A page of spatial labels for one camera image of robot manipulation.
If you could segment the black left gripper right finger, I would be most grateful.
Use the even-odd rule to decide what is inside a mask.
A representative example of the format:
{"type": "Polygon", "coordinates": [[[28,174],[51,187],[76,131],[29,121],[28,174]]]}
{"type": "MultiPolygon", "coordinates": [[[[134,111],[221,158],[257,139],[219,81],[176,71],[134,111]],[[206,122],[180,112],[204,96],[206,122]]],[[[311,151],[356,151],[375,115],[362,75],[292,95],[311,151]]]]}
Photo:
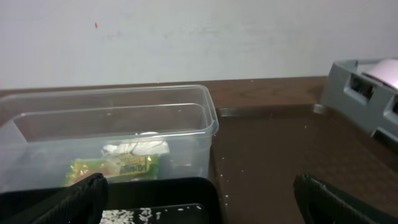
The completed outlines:
{"type": "Polygon", "coordinates": [[[294,196],[305,223],[397,223],[397,218],[313,175],[299,174],[294,196]]]}

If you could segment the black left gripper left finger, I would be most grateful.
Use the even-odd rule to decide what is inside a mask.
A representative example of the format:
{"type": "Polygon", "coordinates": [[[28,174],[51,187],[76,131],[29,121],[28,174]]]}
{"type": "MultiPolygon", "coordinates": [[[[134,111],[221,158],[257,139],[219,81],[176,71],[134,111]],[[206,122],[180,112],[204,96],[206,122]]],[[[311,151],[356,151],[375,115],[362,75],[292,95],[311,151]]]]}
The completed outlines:
{"type": "Polygon", "coordinates": [[[108,181],[95,173],[69,186],[1,194],[1,223],[98,224],[108,201],[108,181]]]}

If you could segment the green snack wrapper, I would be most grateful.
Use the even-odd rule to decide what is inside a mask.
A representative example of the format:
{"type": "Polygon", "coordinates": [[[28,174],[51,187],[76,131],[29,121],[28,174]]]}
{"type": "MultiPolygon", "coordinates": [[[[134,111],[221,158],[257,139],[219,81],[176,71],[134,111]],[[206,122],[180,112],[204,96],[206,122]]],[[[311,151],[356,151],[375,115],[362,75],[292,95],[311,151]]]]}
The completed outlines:
{"type": "Polygon", "coordinates": [[[65,186],[73,185],[94,173],[102,174],[109,183],[157,179],[159,157],[132,154],[110,155],[104,159],[75,159],[65,176],[65,186]]]}

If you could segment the white tissue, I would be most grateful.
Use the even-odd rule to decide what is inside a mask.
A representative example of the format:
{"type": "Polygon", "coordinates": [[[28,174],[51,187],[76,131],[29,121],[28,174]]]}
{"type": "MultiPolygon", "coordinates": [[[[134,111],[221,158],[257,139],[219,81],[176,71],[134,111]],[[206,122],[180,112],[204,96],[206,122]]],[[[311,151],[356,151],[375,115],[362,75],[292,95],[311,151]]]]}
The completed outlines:
{"type": "Polygon", "coordinates": [[[132,142],[107,144],[101,150],[102,155],[132,154],[133,156],[149,156],[169,154],[170,148],[164,138],[156,141],[146,141],[144,138],[133,139],[132,142]]]}

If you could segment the white bowl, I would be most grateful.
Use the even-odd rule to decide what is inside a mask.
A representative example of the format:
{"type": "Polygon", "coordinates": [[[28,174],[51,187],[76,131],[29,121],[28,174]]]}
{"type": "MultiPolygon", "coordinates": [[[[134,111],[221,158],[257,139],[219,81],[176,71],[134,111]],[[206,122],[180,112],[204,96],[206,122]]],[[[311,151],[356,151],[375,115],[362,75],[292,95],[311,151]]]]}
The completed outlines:
{"type": "Polygon", "coordinates": [[[397,90],[397,59],[387,58],[372,63],[362,74],[397,90]]]}

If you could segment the clear plastic waste bin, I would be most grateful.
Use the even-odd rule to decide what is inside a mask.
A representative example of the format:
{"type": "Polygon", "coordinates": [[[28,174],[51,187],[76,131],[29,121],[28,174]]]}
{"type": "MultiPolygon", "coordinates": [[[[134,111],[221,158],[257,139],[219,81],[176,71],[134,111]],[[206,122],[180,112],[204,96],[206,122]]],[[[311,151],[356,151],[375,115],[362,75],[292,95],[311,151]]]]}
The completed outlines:
{"type": "Polygon", "coordinates": [[[1,191],[65,186],[75,159],[107,144],[164,138],[157,179],[208,177],[219,124],[202,85],[23,93],[1,98],[1,191]]]}

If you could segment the grey dishwasher rack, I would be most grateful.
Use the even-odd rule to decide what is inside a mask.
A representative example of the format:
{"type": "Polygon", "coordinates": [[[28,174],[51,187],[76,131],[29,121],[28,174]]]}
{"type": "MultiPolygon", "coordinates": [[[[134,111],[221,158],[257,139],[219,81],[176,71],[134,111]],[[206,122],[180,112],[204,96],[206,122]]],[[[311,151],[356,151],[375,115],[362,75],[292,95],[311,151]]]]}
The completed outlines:
{"type": "Polygon", "coordinates": [[[397,142],[397,90],[362,74],[383,59],[333,62],[320,104],[338,110],[360,128],[397,142]]]}

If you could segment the spilled rice grains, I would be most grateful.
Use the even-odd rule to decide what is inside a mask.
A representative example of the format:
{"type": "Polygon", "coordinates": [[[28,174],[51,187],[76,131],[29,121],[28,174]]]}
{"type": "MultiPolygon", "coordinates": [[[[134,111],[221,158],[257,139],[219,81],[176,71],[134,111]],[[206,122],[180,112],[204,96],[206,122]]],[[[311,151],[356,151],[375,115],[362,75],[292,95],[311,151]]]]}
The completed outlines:
{"type": "Polygon", "coordinates": [[[100,224],[209,224],[208,213],[199,204],[104,210],[100,224]]]}

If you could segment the dark brown serving tray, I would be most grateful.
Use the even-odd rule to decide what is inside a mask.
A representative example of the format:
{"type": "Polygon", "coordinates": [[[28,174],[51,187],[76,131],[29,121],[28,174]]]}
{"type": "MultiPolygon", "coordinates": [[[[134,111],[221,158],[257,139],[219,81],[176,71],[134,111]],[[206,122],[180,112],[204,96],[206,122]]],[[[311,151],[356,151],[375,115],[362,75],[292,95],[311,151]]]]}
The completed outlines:
{"type": "Polygon", "coordinates": [[[397,215],[397,156],[321,105],[221,108],[213,172],[228,223],[302,223],[297,175],[397,215]]]}

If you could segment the black rectangular tray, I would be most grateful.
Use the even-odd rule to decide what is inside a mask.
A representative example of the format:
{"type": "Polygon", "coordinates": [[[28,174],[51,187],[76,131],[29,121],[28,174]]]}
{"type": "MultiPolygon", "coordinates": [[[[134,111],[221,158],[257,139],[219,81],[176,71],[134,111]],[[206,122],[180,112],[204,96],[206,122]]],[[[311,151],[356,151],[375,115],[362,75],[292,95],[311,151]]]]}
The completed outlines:
{"type": "Polygon", "coordinates": [[[209,223],[223,222],[215,186],[201,177],[113,184],[108,182],[108,201],[104,210],[186,204],[199,204],[204,207],[209,223]]]}

